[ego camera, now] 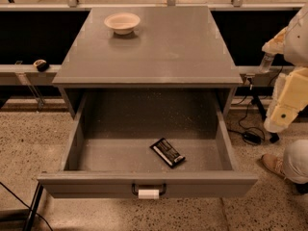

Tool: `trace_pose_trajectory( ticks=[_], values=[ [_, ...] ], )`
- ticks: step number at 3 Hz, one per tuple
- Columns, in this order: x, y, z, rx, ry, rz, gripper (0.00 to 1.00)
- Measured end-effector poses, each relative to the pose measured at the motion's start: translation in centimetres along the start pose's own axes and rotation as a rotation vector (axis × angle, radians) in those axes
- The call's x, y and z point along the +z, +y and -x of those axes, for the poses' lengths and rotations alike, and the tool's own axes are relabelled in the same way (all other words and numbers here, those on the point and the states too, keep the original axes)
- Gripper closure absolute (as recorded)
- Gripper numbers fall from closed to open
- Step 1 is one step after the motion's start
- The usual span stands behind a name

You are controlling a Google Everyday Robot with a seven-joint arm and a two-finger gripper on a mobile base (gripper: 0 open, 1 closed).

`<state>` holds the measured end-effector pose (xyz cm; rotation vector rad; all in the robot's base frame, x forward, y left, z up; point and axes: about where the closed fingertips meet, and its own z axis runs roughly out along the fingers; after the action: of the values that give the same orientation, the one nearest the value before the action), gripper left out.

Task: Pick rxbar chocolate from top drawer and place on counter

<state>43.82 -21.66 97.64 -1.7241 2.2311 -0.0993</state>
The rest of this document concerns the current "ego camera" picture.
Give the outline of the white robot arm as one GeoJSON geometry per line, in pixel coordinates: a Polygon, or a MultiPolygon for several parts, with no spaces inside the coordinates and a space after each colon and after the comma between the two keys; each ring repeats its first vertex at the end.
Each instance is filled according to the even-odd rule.
{"type": "Polygon", "coordinates": [[[289,74],[281,73],[275,82],[272,101],[264,127],[279,133],[289,127],[298,113],[308,105],[308,5],[305,4],[289,25],[266,42],[262,51],[274,57],[281,54],[295,66],[289,74]]]}

